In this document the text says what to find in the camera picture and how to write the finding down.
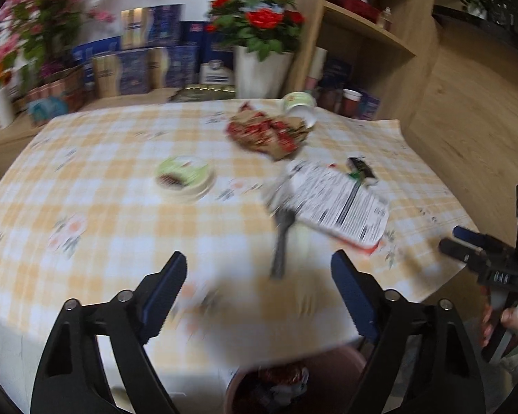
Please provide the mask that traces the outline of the person's right hand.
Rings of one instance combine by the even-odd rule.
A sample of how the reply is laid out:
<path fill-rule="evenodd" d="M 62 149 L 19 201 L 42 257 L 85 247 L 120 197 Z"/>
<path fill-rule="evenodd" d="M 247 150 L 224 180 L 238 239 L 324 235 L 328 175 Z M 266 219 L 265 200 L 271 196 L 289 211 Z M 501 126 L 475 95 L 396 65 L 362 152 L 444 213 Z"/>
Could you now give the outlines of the person's right hand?
<path fill-rule="evenodd" d="M 492 315 L 492 308 L 490 305 L 485 305 L 482 320 L 481 320 L 481 345 L 485 347 L 488 345 L 488 340 L 491 338 L 494 327 L 490 323 Z M 518 305 L 504 309 L 501 313 L 501 325 L 512 332 L 512 342 L 509 345 L 507 354 L 518 354 Z"/>

